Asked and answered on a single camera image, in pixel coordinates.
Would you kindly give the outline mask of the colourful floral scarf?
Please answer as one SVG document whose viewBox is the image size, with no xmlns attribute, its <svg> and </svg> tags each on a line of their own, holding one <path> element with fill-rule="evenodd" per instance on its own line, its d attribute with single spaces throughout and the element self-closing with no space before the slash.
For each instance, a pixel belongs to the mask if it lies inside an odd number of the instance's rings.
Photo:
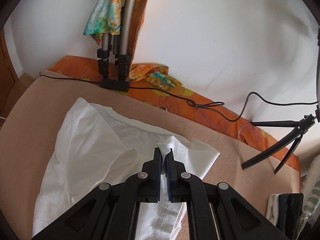
<svg viewBox="0 0 320 240">
<path fill-rule="evenodd" d="M 135 50 L 138 31 L 143 22 L 146 1 L 147 0 L 136 0 L 133 9 L 128 46 L 129 53 L 131 54 L 129 76 L 127 77 L 129 84 L 133 81 L 133 78 L 130 77 L 130 70 L 133 65 L 132 57 Z M 99 44 L 100 48 L 104 34 L 120 34 L 121 2 L 122 0 L 98 0 L 87 20 L 84 35 L 91 36 L 97 44 Z M 109 77 L 114 80 L 116 80 L 118 76 L 115 61 L 115 55 L 111 53 L 109 57 Z M 171 77 L 169 74 L 150 74 L 148 78 L 149 83 L 160 90 L 168 90 L 181 86 L 180 81 Z"/>
</svg>

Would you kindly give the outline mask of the dark green folded garment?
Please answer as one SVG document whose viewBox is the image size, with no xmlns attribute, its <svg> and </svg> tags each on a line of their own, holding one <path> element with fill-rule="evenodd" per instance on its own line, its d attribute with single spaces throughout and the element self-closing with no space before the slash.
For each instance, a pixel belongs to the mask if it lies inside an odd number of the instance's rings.
<svg viewBox="0 0 320 240">
<path fill-rule="evenodd" d="M 302 193 L 280 194 L 278 197 L 278 221 L 276 227 L 288 238 L 296 239 L 302 216 Z"/>
</svg>

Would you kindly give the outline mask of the green leaf pattern pillow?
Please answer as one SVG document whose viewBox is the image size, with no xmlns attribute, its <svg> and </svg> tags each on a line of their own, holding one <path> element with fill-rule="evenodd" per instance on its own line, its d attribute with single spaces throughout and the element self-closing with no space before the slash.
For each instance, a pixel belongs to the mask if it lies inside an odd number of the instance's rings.
<svg viewBox="0 0 320 240">
<path fill-rule="evenodd" d="M 319 218 L 319 155 L 311 163 L 303 186 L 304 202 L 302 224 L 315 224 Z"/>
</svg>

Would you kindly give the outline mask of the wooden door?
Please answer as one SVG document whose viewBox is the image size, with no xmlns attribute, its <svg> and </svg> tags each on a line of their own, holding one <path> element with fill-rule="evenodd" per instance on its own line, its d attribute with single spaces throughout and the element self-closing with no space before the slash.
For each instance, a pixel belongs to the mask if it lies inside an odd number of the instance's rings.
<svg viewBox="0 0 320 240">
<path fill-rule="evenodd" d="M 23 93 L 35 81 L 30 75 L 16 74 L 11 62 L 4 30 L 1 29 L 1 122 L 4 122 Z"/>
</svg>

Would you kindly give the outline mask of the folded silver black tripod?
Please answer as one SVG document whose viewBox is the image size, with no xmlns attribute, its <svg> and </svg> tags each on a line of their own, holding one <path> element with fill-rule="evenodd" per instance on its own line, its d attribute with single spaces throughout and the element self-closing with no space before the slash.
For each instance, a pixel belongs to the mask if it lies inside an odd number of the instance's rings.
<svg viewBox="0 0 320 240">
<path fill-rule="evenodd" d="M 129 53 L 129 34 L 133 9 L 136 0 L 122 0 L 120 9 L 120 34 L 104 34 L 101 48 L 97 50 L 98 70 L 103 76 L 99 83 L 101 88 L 127 93 L 130 88 L 127 77 L 129 76 L 129 66 L 131 54 Z M 109 77 L 109 57 L 115 55 L 115 65 L 117 67 L 117 79 Z"/>
</svg>

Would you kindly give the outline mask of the orange floral bed sheet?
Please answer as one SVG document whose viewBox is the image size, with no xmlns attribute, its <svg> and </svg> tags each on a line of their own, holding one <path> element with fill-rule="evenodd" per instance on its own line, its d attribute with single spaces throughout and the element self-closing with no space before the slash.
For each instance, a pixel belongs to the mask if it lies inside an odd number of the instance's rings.
<svg viewBox="0 0 320 240">
<path fill-rule="evenodd" d="M 65 56 L 49 70 L 75 79 L 93 82 L 102 79 L 98 72 L 97 60 L 85 57 Z M 199 104 L 210 103 L 211 100 L 183 86 L 177 86 L 166 92 L 151 90 L 148 76 L 150 74 L 168 74 L 168 72 L 168 67 L 159 64 L 133 64 L 130 77 L 133 78 L 131 84 L 134 89 L 129 90 L 126 95 L 149 105 L 166 109 L 170 113 L 237 139 L 259 151 L 264 151 L 277 142 L 274 137 L 253 126 L 244 118 L 236 122 L 225 120 L 225 118 L 234 119 L 237 115 L 223 106 L 217 106 L 216 112 L 189 106 L 186 102 L 187 99 Z"/>
</svg>

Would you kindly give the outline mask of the white t-shirt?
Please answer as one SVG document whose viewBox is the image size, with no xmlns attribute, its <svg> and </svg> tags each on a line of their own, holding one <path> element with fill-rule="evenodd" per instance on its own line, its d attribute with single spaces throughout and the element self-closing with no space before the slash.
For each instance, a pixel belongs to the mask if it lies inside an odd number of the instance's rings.
<svg viewBox="0 0 320 240">
<path fill-rule="evenodd" d="M 124 182 L 153 158 L 174 154 L 187 172 L 204 178 L 219 156 L 199 140 L 126 118 L 112 108 L 79 98 L 57 134 L 37 197 L 33 234 L 39 233 L 101 183 Z"/>
</svg>

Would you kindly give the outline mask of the cream folded garment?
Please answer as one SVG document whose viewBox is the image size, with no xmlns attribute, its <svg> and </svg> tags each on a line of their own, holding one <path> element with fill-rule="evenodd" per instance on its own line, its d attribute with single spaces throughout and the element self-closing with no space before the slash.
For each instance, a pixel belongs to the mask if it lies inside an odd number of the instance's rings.
<svg viewBox="0 0 320 240">
<path fill-rule="evenodd" d="M 267 203 L 266 219 L 274 226 L 279 218 L 279 196 L 280 194 L 271 194 Z"/>
</svg>

